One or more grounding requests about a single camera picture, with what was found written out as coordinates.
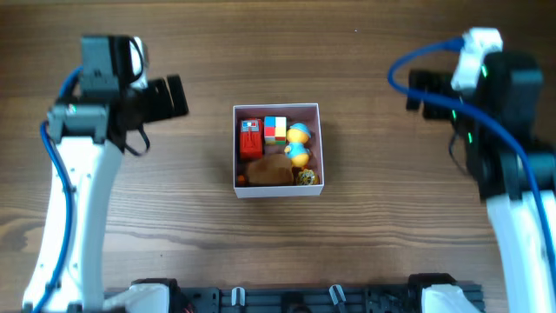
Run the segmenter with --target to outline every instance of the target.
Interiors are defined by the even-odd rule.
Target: colorful cube
[[[264,142],[286,144],[286,117],[264,118]]]

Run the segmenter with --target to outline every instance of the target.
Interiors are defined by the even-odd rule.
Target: rubber duck
[[[284,152],[286,152],[286,157],[292,160],[294,167],[303,168],[309,162],[311,151],[303,145],[309,138],[311,138],[311,132],[305,124],[295,123],[289,127],[286,133],[289,144]]]

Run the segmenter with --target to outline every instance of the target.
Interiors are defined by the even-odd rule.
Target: table top
[[[80,36],[116,33],[149,46],[150,77],[181,75],[190,114],[148,125],[150,153],[123,160],[104,242],[107,288],[144,277],[260,288],[448,272],[481,283],[488,311],[507,311],[486,208],[447,154],[450,125],[406,112],[386,72],[422,45],[498,27],[506,47],[538,58],[546,87],[536,129],[555,140],[554,2],[12,2],[0,6],[3,309],[20,307],[43,233],[51,169],[38,125],[80,63]],[[414,67],[456,62],[439,54]],[[319,104],[321,196],[236,198],[231,109],[262,103]]]

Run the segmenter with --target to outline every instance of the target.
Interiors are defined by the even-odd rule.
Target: red toy
[[[242,121],[240,128],[240,159],[255,160],[262,157],[261,120],[252,118]]]

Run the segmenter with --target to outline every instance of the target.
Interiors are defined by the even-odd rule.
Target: box
[[[311,139],[305,144],[311,150],[308,167],[319,177],[319,184],[310,186],[241,187],[236,178],[243,172],[244,163],[239,159],[239,126],[243,119],[264,117],[286,117],[288,127],[293,123],[305,123],[311,130]],[[319,196],[324,187],[324,162],[322,161],[321,118],[318,103],[236,105],[234,118],[234,191],[237,197],[270,196]],[[265,153],[283,153],[286,145],[264,145]]]

